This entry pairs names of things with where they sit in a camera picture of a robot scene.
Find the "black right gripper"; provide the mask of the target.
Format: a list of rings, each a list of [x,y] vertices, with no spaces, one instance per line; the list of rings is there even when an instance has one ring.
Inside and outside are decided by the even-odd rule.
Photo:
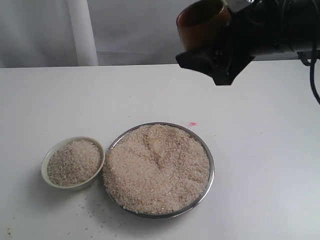
[[[295,52],[313,68],[320,58],[318,0],[228,0],[226,53],[213,60],[213,81],[230,86],[254,58]]]

